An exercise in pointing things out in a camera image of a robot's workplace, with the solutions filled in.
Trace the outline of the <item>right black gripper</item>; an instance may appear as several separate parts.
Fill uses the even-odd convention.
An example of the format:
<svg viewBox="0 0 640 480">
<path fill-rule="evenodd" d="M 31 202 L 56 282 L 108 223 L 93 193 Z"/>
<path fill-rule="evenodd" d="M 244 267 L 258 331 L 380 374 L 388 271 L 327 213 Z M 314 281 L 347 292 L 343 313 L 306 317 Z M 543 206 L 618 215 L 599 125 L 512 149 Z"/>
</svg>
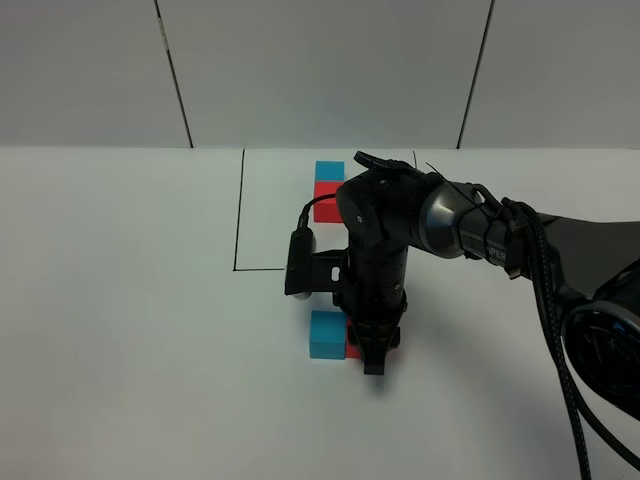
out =
<svg viewBox="0 0 640 480">
<path fill-rule="evenodd" d="M 351 319 L 365 375 L 383 375 L 406 311 L 406 244 L 350 244 L 334 304 Z"/>
</svg>

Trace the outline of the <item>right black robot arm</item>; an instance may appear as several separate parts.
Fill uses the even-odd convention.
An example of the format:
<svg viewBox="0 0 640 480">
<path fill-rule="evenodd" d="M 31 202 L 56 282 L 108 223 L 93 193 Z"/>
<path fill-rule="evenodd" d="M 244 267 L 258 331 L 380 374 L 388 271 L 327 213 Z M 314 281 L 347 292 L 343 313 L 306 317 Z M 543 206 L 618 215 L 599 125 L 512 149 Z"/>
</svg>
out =
<svg viewBox="0 0 640 480">
<path fill-rule="evenodd" d="M 563 382 L 578 376 L 639 413 L 639 226 L 543 214 L 484 186 L 359 152 L 363 172 L 337 191 L 349 233 L 347 272 L 372 304 L 409 248 L 484 260 L 532 283 L 545 342 Z"/>
</svg>

